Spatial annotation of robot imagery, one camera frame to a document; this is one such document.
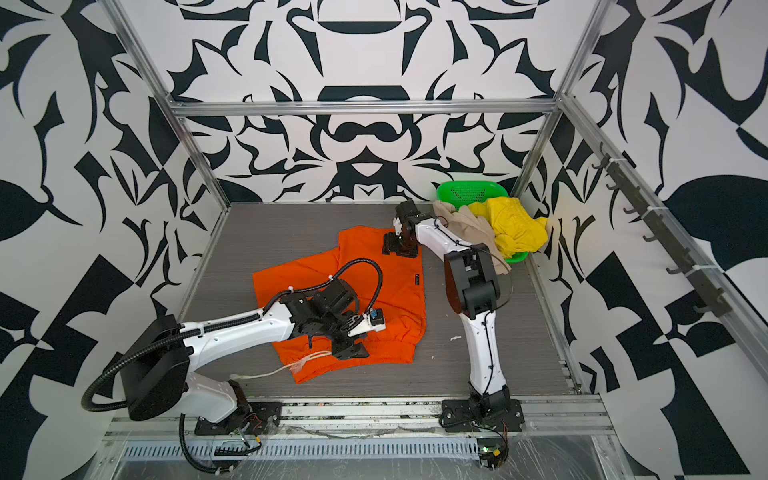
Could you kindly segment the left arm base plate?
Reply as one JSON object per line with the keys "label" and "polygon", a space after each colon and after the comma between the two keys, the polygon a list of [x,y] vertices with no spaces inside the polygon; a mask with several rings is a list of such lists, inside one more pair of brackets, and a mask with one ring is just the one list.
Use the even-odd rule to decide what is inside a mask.
{"label": "left arm base plate", "polygon": [[200,418],[195,426],[197,436],[228,435],[239,430],[246,435],[261,435],[281,421],[283,403],[279,401],[250,402],[248,407],[239,406],[226,419],[211,423]]}

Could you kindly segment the left aluminium frame post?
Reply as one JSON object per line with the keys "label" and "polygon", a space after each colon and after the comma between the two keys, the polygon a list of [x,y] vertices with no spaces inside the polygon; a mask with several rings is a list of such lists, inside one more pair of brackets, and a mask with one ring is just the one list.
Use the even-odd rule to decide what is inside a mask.
{"label": "left aluminium frame post", "polygon": [[183,124],[182,120],[174,113],[170,93],[166,90],[160,74],[153,64],[148,50],[141,42],[138,33],[131,24],[127,12],[117,0],[103,0],[99,4],[105,11],[105,15],[115,29],[120,42],[134,61],[142,79],[147,84],[153,98],[158,104],[164,118],[171,130],[176,135],[189,158],[193,162],[203,182],[209,189],[213,198],[223,211],[230,209],[231,203],[216,179],[207,159],[193,139],[192,134]]}

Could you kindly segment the yellow shorts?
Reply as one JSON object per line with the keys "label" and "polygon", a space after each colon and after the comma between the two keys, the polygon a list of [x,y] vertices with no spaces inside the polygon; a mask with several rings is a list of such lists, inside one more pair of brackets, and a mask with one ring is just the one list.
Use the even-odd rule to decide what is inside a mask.
{"label": "yellow shorts", "polygon": [[490,224],[495,245],[505,258],[538,251],[548,242],[547,219],[533,219],[517,198],[494,197],[468,206]]}

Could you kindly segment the green plastic basket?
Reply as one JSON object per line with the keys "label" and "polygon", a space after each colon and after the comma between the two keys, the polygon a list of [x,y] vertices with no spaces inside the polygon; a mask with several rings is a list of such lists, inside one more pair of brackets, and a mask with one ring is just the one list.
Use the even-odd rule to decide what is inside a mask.
{"label": "green plastic basket", "polygon": [[[455,207],[469,206],[475,202],[484,202],[494,197],[509,197],[507,190],[491,181],[449,181],[437,187],[437,200],[450,203]],[[529,253],[522,253],[505,258],[507,264],[523,262]]]}

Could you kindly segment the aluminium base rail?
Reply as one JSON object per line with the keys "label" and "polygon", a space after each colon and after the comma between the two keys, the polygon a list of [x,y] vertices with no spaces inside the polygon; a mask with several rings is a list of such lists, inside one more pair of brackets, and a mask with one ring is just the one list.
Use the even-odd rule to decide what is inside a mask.
{"label": "aluminium base rail", "polygon": [[520,396],[511,411],[478,429],[458,399],[439,397],[289,398],[254,406],[246,432],[274,437],[612,435],[613,422],[595,395]]}

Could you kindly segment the aluminium frame crossbar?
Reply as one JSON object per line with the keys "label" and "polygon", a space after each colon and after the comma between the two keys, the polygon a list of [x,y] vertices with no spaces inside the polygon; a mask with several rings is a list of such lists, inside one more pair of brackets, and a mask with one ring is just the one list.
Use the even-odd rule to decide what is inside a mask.
{"label": "aluminium frame crossbar", "polygon": [[247,115],[368,115],[451,113],[549,113],[552,99],[523,100],[366,100],[303,102],[174,102],[178,117]]}

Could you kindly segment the aluminium frame post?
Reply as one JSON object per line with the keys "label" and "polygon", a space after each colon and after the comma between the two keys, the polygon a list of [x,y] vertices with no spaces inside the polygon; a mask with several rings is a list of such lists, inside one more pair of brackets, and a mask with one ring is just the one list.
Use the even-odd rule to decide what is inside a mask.
{"label": "aluminium frame post", "polygon": [[117,0],[103,0],[99,4],[105,11],[105,15],[115,29],[120,42],[134,61],[142,79],[147,84],[153,98],[158,104],[164,118],[171,130],[176,135],[189,158],[193,162],[203,182],[209,189],[213,198],[223,211],[230,209],[231,203],[216,179],[207,159],[193,139],[192,134],[183,124],[182,120],[174,113],[170,93],[166,90],[160,74],[153,64],[148,50],[141,42],[138,33],[131,24],[127,12]]}
{"label": "aluminium frame post", "polygon": [[573,87],[580,78],[586,61],[597,44],[603,25],[614,4],[615,1],[610,0],[599,0],[596,2],[579,39],[577,48],[567,66],[563,80],[553,97],[554,106],[546,115],[546,119],[537,134],[533,147],[523,162],[522,170],[512,189],[511,195],[513,197],[521,197],[532,179],[537,165],[542,158],[544,148],[551,139],[564,113],[565,99],[572,94]]}

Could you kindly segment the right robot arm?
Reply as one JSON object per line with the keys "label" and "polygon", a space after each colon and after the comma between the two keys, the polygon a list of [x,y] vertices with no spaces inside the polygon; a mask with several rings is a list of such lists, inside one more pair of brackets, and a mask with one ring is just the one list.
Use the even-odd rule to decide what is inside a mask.
{"label": "right robot arm", "polygon": [[384,237],[385,254],[414,258],[425,247],[443,261],[447,300],[467,340],[470,411],[477,422],[501,415],[511,398],[496,343],[501,289],[488,247],[461,239],[411,200],[396,206],[393,227]]}

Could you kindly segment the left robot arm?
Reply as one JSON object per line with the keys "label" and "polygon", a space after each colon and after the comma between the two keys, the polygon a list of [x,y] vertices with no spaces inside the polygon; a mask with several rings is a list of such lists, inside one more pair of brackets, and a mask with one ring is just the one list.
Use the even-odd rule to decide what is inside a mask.
{"label": "left robot arm", "polygon": [[207,378],[199,369],[240,351],[295,338],[329,340],[338,360],[365,358],[363,338],[384,330],[386,321],[380,309],[355,312],[358,304],[351,286],[337,278],[316,292],[290,291],[262,309],[222,319],[184,324],[172,315],[157,319],[131,353],[175,334],[181,338],[120,371],[128,415],[144,421],[184,414],[234,429],[252,412],[242,388],[234,380]]}

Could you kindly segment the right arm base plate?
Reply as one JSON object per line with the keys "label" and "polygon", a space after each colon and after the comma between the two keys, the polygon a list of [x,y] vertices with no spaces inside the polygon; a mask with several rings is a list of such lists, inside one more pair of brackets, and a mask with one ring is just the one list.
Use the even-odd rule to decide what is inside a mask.
{"label": "right arm base plate", "polygon": [[477,404],[470,400],[443,400],[438,423],[451,433],[474,432],[481,428],[496,432],[504,428],[509,432],[521,432],[525,417],[517,400],[503,400],[496,405]]}

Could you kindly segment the beige shorts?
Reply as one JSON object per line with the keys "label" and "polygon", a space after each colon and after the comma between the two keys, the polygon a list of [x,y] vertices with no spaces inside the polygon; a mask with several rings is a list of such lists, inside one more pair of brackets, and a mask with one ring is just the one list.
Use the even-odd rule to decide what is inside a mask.
{"label": "beige shorts", "polygon": [[466,205],[455,207],[436,200],[432,208],[442,225],[463,244],[483,244],[489,249],[497,275],[509,273],[509,265],[496,246],[495,233],[487,219],[476,216]]}

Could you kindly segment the right aluminium frame post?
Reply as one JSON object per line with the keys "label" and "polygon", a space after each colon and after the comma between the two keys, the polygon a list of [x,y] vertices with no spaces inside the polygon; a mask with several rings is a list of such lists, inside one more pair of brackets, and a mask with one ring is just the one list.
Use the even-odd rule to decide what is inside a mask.
{"label": "right aluminium frame post", "polygon": [[610,0],[599,0],[596,2],[579,39],[577,48],[567,66],[563,80],[553,97],[554,106],[546,115],[546,119],[537,134],[533,147],[523,162],[522,170],[512,189],[511,195],[513,197],[521,197],[532,179],[537,165],[542,158],[544,148],[551,139],[564,113],[565,99],[572,94],[573,87],[580,78],[586,61],[597,44],[603,25],[614,4],[615,1]]}

